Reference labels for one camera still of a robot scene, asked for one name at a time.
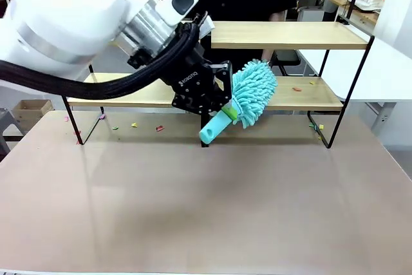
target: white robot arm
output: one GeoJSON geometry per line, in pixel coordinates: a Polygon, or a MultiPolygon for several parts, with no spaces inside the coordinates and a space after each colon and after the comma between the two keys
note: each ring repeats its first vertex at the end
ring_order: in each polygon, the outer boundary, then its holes
{"type": "Polygon", "coordinates": [[[231,98],[231,65],[203,59],[200,24],[180,23],[198,1],[12,0],[0,20],[0,80],[14,88],[109,99],[161,78],[176,92],[174,106],[217,111],[231,98]],[[75,81],[111,41],[130,56],[129,64],[146,66],[113,82],[75,81]],[[215,77],[226,78],[226,91],[215,77]]]}

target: cardboard box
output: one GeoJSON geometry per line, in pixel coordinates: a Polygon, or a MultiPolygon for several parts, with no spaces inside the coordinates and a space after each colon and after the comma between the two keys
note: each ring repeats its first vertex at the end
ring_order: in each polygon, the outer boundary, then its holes
{"type": "Polygon", "coordinates": [[[53,110],[50,100],[21,100],[13,109],[13,115],[23,130],[30,130],[45,114],[53,110]]]}

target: black cable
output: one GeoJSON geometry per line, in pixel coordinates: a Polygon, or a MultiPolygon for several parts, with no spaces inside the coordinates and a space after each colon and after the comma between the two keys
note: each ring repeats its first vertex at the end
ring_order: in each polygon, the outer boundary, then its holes
{"type": "Polygon", "coordinates": [[[199,28],[192,23],[182,27],[176,43],[145,68],[127,77],[100,83],[72,81],[0,61],[0,79],[35,90],[87,100],[104,100],[134,93],[159,79],[164,70],[171,70],[184,59],[199,39],[199,28]]]}

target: green tape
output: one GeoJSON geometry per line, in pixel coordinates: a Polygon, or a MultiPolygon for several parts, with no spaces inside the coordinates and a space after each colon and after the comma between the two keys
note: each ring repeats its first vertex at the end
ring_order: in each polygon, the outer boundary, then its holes
{"type": "Polygon", "coordinates": [[[232,106],[230,107],[230,108],[227,108],[227,107],[222,107],[222,109],[221,109],[223,112],[225,112],[225,114],[227,115],[227,116],[229,116],[229,118],[231,119],[231,120],[236,120],[236,119],[238,119],[238,111],[236,111],[236,109],[235,108],[233,108],[232,106]]]}

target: black stool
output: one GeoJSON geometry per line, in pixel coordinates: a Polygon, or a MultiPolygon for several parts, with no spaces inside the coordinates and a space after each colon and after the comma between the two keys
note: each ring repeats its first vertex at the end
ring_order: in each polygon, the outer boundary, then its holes
{"type": "Polygon", "coordinates": [[[301,64],[301,59],[295,50],[278,50],[273,52],[270,62],[273,66],[278,66],[282,75],[287,77],[285,66],[298,66],[301,64]]]}

